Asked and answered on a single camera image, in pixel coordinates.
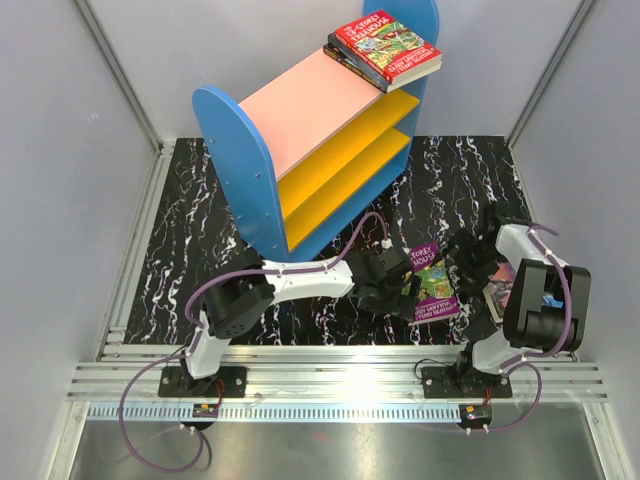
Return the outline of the purple 117-Storey Treehouse book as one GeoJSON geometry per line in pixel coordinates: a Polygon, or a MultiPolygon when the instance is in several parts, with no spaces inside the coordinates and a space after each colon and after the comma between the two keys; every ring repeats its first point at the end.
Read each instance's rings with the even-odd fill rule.
{"type": "Polygon", "coordinates": [[[414,273],[420,279],[417,304],[411,325],[449,320],[460,313],[458,299],[443,260],[436,261],[438,246],[428,243],[410,252],[414,273]]]}

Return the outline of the black blue Treehouse book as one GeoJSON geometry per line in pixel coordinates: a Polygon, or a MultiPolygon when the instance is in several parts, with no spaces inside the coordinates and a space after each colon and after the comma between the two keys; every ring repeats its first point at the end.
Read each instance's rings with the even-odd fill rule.
{"type": "Polygon", "coordinates": [[[369,84],[375,86],[381,92],[386,93],[386,88],[379,81],[374,80],[371,77],[367,76],[356,65],[354,65],[350,60],[348,60],[345,57],[345,55],[337,48],[333,47],[329,43],[326,43],[323,46],[323,52],[327,56],[332,58],[334,61],[342,65],[344,68],[348,69],[349,71],[351,71],[352,73],[360,77],[361,79],[367,81],[369,84]]]}

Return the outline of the red 13-Storey Treehouse book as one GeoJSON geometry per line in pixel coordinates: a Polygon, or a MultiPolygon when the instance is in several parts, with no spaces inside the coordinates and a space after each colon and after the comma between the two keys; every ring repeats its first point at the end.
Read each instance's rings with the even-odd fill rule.
{"type": "Polygon", "coordinates": [[[333,33],[337,44],[371,67],[388,84],[388,91],[422,78],[442,63],[442,52],[420,35],[378,10],[333,33]]]}

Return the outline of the Nineteen Eighty-Four book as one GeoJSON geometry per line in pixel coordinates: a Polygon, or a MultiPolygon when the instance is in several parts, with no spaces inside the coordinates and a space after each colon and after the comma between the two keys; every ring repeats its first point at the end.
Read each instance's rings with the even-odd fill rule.
{"type": "Polygon", "coordinates": [[[349,60],[353,65],[357,66],[359,69],[367,69],[369,67],[369,65],[362,58],[360,58],[356,53],[351,51],[345,44],[338,40],[334,33],[330,33],[327,39],[331,47],[334,50],[338,51],[346,60],[349,60]]]}

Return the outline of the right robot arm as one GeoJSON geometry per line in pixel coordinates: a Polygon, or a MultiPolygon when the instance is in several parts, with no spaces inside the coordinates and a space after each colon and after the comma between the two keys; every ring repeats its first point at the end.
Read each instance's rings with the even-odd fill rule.
{"type": "Polygon", "coordinates": [[[457,268],[462,297],[482,295],[501,261],[515,271],[500,330],[469,342],[445,370],[444,385],[464,397],[503,387],[528,360],[574,352],[583,341],[591,274],[556,255],[542,233],[557,232],[495,202],[477,232],[460,230],[440,251],[457,268]]]}

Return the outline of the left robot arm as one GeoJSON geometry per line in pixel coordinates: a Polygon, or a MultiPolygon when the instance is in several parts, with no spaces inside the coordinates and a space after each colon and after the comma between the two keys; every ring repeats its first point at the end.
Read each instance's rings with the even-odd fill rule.
{"type": "Polygon", "coordinates": [[[380,253],[343,251],[326,260],[297,263],[265,260],[250,251],[240,265],[236,271],[223,267],[187,300],[185,316],[195,334],[180,361],[180,384],[194,397],[213,390],[231,340],[282,302],[352,298],[365,312],[414,320],[421,278],[410,256],[393,246],[380,253]]]}

